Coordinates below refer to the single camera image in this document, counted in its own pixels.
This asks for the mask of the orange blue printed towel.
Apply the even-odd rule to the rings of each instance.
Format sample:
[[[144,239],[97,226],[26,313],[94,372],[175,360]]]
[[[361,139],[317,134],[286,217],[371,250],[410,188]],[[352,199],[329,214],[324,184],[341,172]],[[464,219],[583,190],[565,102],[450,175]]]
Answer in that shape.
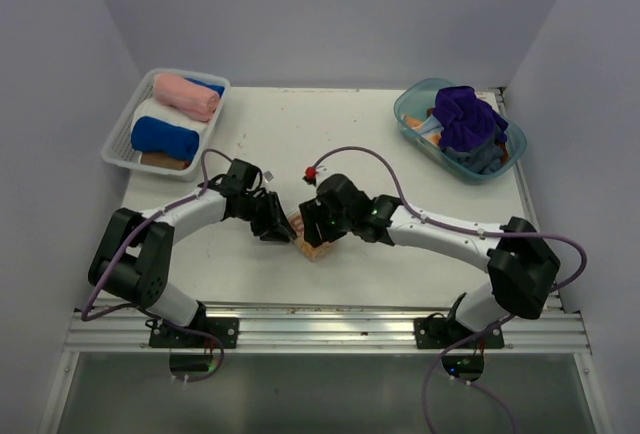
[[[298,251],[309,261],[315,262],[326,256],[334,249],[334,244],[325,242],[318,247],[313,247],[304,239],[304,221],[298,209],[291,210],[287,219],[296,233],[293,243]]]

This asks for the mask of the royal blue towel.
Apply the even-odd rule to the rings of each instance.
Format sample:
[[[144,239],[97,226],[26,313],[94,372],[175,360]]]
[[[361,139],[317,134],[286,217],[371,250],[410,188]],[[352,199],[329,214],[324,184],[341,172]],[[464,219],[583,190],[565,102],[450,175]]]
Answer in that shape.
[[[140,152],[164,152],[175,159],[192,161],[200,146],[200,136],[193,130],[143,117],[131,131],[131,145]]]

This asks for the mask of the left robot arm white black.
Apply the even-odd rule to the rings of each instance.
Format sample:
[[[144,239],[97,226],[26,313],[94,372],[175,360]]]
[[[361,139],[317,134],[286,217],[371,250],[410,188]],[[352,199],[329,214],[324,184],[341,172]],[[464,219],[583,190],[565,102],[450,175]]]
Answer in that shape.
[[[85,321],[102,291],[126,305],[172,324],[185,346],[201,344],[208,333],[204,306],[169,282],[174,245],[227,219],[249,224],[263,242],[290,243],[296,238],[276,193],[260,185],[262,171],[240,159],[226,173],[205,177],[192,193],[166,206],[144,212],[121,208],[111,216],[89,267],[94,287],[82,310]]]

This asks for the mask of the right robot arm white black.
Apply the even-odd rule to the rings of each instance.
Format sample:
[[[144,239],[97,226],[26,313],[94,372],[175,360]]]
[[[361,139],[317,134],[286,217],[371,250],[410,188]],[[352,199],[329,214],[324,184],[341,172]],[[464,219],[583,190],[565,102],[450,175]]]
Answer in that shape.
[[[447,338],[468,346],[489,325],[509,316],[540,317],[560,261],[528,221],[478,224],[431,216],[398,197],[373,198],[345,175],[310,167],[303,177],[315,196],[299,206],[304,239],[313,247],[352,234],[367,243],[424,249],[471,265],[487,283],[461,294],[447,315]]]

